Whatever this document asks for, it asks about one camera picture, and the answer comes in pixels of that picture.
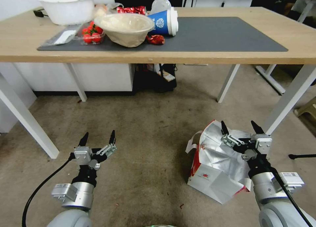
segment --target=gray desk mat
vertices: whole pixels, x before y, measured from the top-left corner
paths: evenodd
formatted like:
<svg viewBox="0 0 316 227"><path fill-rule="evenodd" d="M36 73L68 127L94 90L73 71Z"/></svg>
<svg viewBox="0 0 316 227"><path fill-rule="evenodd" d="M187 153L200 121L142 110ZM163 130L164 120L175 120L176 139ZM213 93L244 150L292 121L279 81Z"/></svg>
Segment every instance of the gray desk mat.
<svg viewBox="0 0 316 227"><path fill-rule="evenodd" d="M285 52L285 47L238 17L180 17L175 37L166 36L164 45L144 42L127 48L108 37L102 44L81 45L72 40L63 45L41 46L44 51L194 51L194 52ZM54 42L59 35L51 38Z"/></svg>

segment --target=plastic container of tomatoes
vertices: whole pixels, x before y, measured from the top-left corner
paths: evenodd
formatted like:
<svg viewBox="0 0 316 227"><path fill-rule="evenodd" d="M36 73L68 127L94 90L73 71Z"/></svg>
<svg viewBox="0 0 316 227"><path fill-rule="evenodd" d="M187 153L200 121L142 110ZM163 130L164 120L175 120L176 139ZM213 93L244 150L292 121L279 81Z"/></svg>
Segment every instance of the plastic container of tomatoes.
<svg viewBox="0 0 316 227"><path fill-rule="evenodd" d="M105 32L96 26L93 21L80 26L73 40L78 40L82 45L100 44L104 41Z"/></svg>

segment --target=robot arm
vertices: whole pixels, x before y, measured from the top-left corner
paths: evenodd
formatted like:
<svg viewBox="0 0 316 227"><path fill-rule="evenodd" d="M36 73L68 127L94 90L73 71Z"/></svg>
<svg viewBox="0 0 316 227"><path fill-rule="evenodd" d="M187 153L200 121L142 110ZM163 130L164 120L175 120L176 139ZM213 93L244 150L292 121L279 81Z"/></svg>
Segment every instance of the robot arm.
<svg viewBox="0 0 316 227"><path fill-rule="evenodd" d="M48 227L91 227L89 210L93 202L93 190L96 187L96 172L100 163L105 161L117 149L115 142L115 131L111 133L109 144L101 149L90 149L86 146L89 133L87 132L70 153L68 160L59 169L46 178L32 193L27 201L23 215L22 227L26 227L26 214L28 207L38 190L57 172L65 167L72 159L76 159L80 169L79 174L71 183L56 184L52 196L62 202L62 206L69 210L57 215Z"/></svg>
<svg viewBox="0 0 316 227"><path fill-rule="evenodd" d="M265 134L254 121L255 130L250 138L238 139L228 134L222 121L221 140L234 151L242 154L248 163L248 173L254 183L254 193L260 208L259 222L261 227L316 227L316 221L301 210L291 194L304 185L295 172L278 173L267 160L272 138Z"/></svg>

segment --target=stool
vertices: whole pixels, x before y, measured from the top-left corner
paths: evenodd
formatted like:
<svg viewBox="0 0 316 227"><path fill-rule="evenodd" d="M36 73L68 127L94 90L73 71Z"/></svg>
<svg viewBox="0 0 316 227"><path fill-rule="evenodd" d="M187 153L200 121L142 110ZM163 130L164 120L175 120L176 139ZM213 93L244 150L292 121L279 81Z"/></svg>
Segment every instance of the stool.
<svg viewBox="0 0 316 227"><path fill-rule="evenodd" d="M294 113L297 117L301 116L303 113L309 113L316 119L316 97L310 100L307 104L299 109L295 109Z"/></svg>

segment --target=white plastic bowl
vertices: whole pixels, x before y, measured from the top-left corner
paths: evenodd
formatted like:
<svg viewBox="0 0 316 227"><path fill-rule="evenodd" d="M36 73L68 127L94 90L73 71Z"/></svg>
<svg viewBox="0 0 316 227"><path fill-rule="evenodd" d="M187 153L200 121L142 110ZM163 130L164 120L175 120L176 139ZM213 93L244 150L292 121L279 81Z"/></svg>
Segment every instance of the white plastic bowl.
<svg viewBox="0 0 316 227"><path fill-rule="evenodd" d="M75 25L93 18L93 0L38 0L54 24Z"/></svg>
<svg viewBox="0 0 316 227"><path fill-rule="evenodd" d="M155 24L151 18L142 14L106 14L94 19L115 43L125 47L137 47L143 43Z"/></svg>

